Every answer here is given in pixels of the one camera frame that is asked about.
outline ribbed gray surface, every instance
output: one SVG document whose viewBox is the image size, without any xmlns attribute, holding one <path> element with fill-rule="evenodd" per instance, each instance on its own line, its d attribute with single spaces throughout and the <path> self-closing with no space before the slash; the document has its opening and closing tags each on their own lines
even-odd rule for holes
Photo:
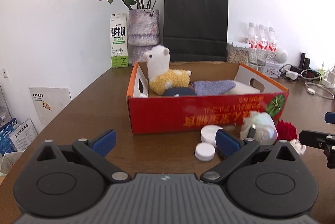
<svg viewBox="0 0 335 224">
<path fill-rule="evenodd" d="M 15 224 L 316 224 L 309 216 L 266 220 L 236 208 L 218 185 L 193 174 L 138 174 L 110 187 L 90 210 L 64 219 L 23 215 Z"/>
</svg>

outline plastic food container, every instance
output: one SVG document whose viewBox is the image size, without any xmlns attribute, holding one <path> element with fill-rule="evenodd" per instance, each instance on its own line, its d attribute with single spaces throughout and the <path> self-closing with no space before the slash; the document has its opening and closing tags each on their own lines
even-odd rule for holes
<svg viewBox="0 0 335 224">
<path fill-rule="evenodd" d="M 227 41 L 227 62 L 247 65 L 250 44 Z"/>
</svg>

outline metal screw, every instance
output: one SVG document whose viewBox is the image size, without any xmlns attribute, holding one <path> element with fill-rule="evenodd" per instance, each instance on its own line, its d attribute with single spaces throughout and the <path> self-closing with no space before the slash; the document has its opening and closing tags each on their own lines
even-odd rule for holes
<svg viewBox="0 0 335 224">
<path fill-rule="evenodd" d="M 115 172 L 112 175 L 112 179 L 114 180 L 126 180 L 128 179 L 128 174 L 125 172 Z"/>
<path fill-rule="evenodd" d="M 208 180 L 216 180 L 220 177 L 220 174 L 215 171 L 209 171 L 204 174 L 204 178 Z"/>
</svg>

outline container lid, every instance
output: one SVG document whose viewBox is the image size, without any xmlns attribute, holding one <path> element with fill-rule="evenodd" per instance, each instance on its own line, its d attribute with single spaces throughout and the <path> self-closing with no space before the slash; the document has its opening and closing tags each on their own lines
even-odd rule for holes
<svg viewBox="0 0 335 224">
<path fill-rule="evenodd" d="M 208 143 L 199 143 L 195 147 L 194 155 L 198 160 L 208 162 L 214 158 L 215 148 Z"/>
<path fill-rule="evenodd" d="M 207 125 L 201 129 L 201 141 L 209 143 L 216 147 L 215 136 L 216 132 L 222 127 L 217 125 Z"/>
<path fill-rule="evenodd" d="M 249 43 L 241 43 L 235 40 L 228 40 L 227 44 L 232 45 L 233 47 L 239 47 L 239 48 L 250 48 L 251 47 L 251 44 Z"/>
</svg>

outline wooden table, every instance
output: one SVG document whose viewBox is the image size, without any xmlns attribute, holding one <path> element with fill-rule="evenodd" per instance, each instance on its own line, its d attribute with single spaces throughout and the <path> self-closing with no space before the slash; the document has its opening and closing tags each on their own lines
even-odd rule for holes
<svg viewBox="0 0 335 224">
<path fill-rule="evenodd" d="M 106 158 L 132 176 L 138 172 L 196 173 L 199 176 L 220 162 L 217 156 L 210 162 L 195 158 L 194 148 L 200 142 L 199 131 L 132 135 L 125 97 L 131 69 L 108 70 L 78 95 L 29 146 L 0 186 L 2 224 L 10 224 L 21 215 L 13 198 L 13 185 L 45 139 L 53 139 L 59 145 L 70 144 L 78 138 L 91 139 L 113 128 L 117 132 L 117 145 Z M 302 83 L 281 82 L 290 89 L 283 120 L 292 122 L 298 132 L 308 129 L 335 133 L 335 125 L 324 122 L 325 113 L 335 111 L 335 101 L 307 94 Z M 326 157 L 321 150 L 307 148 L 303 159 L 320 188 L 312 216 L 323 224 L 334 223 L 335 170 L 327 169 Z"/>
</svg>

